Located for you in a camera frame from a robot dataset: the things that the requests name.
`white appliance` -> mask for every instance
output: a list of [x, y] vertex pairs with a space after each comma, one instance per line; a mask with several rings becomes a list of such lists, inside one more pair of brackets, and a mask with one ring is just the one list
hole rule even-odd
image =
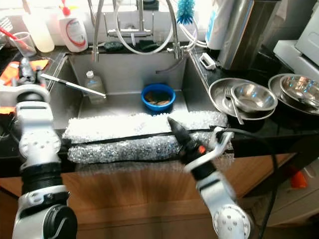
[[299, 40], [278, 41], [274, 53], [296, 74], [319, 80], [319, 0]]
[[[268, 227], [303, 223], [308, 218], [319, 214], [319, 159], [305, 167], [301, 173], [307, 181], [307, 187], [294, 189], [291, 187], [290, 180], [279, 186]], [[259, 225], [268, 203], [269, 197], [263, 197], [252, 208], [254, 218]]]

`blue bowl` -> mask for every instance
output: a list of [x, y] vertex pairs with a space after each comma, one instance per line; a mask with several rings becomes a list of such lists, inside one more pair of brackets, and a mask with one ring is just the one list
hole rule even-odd
[[[152, 105], [145, 100], [145, 95], [150, 91], [161, 91], [161, 92], [168, 93], [171, 100], [168, 104], [163, 106]], [[142, 101], [147, 106], [147, 108], [149, 108], [151, 111], [162, 112], [167, 110], [173, 104], [173, 102], [175, 101], [175, 98], [176, 98], [176, 94], [174, 90], [165, 84], [151, 84], [146, 86], [142, 91]]]

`plastic container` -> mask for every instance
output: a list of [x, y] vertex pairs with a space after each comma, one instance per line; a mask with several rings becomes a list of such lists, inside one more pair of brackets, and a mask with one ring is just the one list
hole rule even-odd
[[[168, 104], [162, 105], [162, 106], [150, 104], [145, 99], [145, 95], [150, 91], [168, 93], [170, 96], [170, 102]], [[155, 111], [155, 112], [162, 112], [162, 111], [167, 110], [173, 104], [173, 102], [175, 101], [175, 98], [176, 98], [176, 94], [175, 94], [174, 90], [165, 84], [151, 84], [151, 85], [146, 86], [142, 91], [143, 103], [146, 105], [147, 108], [149, 108], [151, 111]]]
[[[105, 93], [101, 78], [99, 76], [95, 76], [93, 71], [88, 71], [86, 73], [85, 87], [100, 93]], [[105, 102], [105, 99], [101, 96], [88, 94], [88, 97], [90, 102], [94, 105]]]
[[44, 19], [41, 19], [38, 12], [26, 14], [22, 16], [22, 20], [31, 34], [32, 40], [36, 48], [41, 52], [50, 52], [54, 49], [54, 43], [50, 32], [45, 24]]
[[71, 52], [81, 52], [88, 48], [88, 38], [83, 21], [71, 15], [69, 8], [63, 8], [63, 17], [59, 19], [59, 27], [62, 39]]
[[209, 49], [220, 50], [224, 43], [234, 0], [213, 0], [213, 10], [206, 33], [206, 44]]
[[36, 50], [29, 32], [17, 32], [13, 35], [17, 37], [17, 39], [10, 38], [10, 41], [15, 44], [22, 56], [30, 57], [36, 54]]

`kitchen sink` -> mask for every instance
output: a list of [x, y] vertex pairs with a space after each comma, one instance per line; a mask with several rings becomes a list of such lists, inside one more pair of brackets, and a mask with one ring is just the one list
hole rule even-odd
[[86, 72], [93, 70], [103, 81], [107, 99], [102, 104], [93, 105], [84, 93], [53, 83], [50, 105], [55, 129], [66, 128], [68, 120], [74, 117], [155, 114], [141, 100], [141, 91], [151, 83], [165, 83], [175, 90], [176, 100], [166, 113], [215, 111], [208, 88], [192, 57], [170, 71], [156, 73], [174, 63], [173, 55], [166, 52], [151, 56], [101, 54], [98, 63], [93, 63], [88, 54], [66, 55], [57, 77], [83, 86]]

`stack of bowls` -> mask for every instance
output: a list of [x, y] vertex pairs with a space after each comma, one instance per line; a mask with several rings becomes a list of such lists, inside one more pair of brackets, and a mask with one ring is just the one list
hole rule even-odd
[[274, 93], [253, 82], [233, 86], [231, 95], [235, 105], [250, 114], [267, 114], [273, 111], [278, 104]]
[[319, 83], [305, 76], [288, 75], [280, 79], [280, 88], [287, 101], [305, 107], [319, 108]]
[[300, 112], [319, 115], [319, 82], [295, 74], [272, 77], [268, 87], [278, 100]]
[[276, 95], [266, 87], [240, 78], [223, 78], [209, 87], [209, 97], [221, 112], [243, 120], [263, 120], [278, 104]]

